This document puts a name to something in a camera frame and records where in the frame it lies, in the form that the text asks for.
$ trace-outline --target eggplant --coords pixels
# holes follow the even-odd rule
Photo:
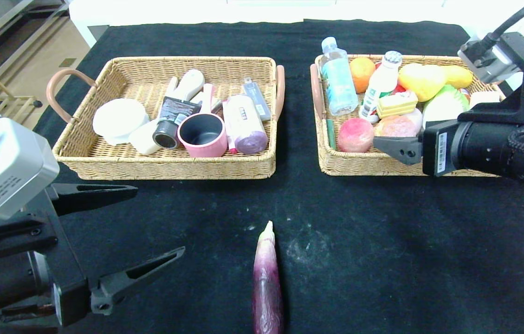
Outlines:
[[[260,233],[253,261],[253,328],[255,334],[282,334],[285,329],[283,298],[272,221]]]

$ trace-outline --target basket handle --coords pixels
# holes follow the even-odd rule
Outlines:
[[[325,118],[326,110],[323,106],[323,91],[322,87],[319,86],[319,76],[317,75],[317,65],[311,64],[309,66],[309,72],[311,74],[311,93],[313,95],[313,107],[315,113],[320,120]]]
[[[65,76],[69,76],[70,74],[74,74],[78,78],[81,78],[82,80],[84,80],[84,82],[86,82],[88,85],[95,87],[95,80],[92,80],[91,78],[86,76],[86,74],[84,74],[83,72],[80,72],[73,68],[65,68],[63,70],[56,72],[56,74],[52,76],[52,78],[47,83],[47,89],[45,90],[45,95],[47,97],[47,103],[49,103],[49,105],[52,106],[53,110],[57,112],[58,115],[60,115],[60,117],[62,118],[62,120],[64,120],[64,122],[66,123],[70,123],[72,117],[56,101],[56,85],[58,85],[58,83],[62,81],[62,78],[64,78]]]
[[[276,115],[274,120],[278,121],[280,114],[283,112],[285,105],[285,67],[283,65],[276,66],[277,76],[277,92],[276,92]]]

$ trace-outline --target white bottle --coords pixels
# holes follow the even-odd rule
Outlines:
[[[322,41],[322,51],[319,69],[323,80],[328,83],[326,92],[330,113],[340,116],[353,112],[359,105],[359,98],[355,92],[346,51],[338,49],[334,37]]]
[[[377,102],[380,97],[389,95],[398,85],[398,67],[402,63],[402,55],[398,51],[387,51],[381,60],[381,66],[369,78],[369,86],[363,98],[363,106],[359,110],[359,117],[375,123]]]

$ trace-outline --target black table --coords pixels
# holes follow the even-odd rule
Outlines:
[[[524,185],[501,178],[329,177],[319,170],[309,64],[335,36],[349,53],[454,55],[468,36],[431,22],[111,27],[78,69],[113,57],[268,56],[285,66],[277,170],[267,180],[124,181],[135,199],[62,217],[87,275],[182,245],[167,274],[110,317],[63,333],[249,333],[262,227],[277,235],[290,333],[524,333]],[[76,110],[88,87],[58,93]],[[51,110],[36,131],[53,145]],[[61,165],[58,182],[83,182]]]

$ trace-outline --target cylindrical package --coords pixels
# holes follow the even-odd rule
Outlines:
[[[224,121],[230,123],[234,131],[236,149],[243,154],[266,150],[268,136],[253,100],[247,95],[234,95],[229,98],[226,107]]]

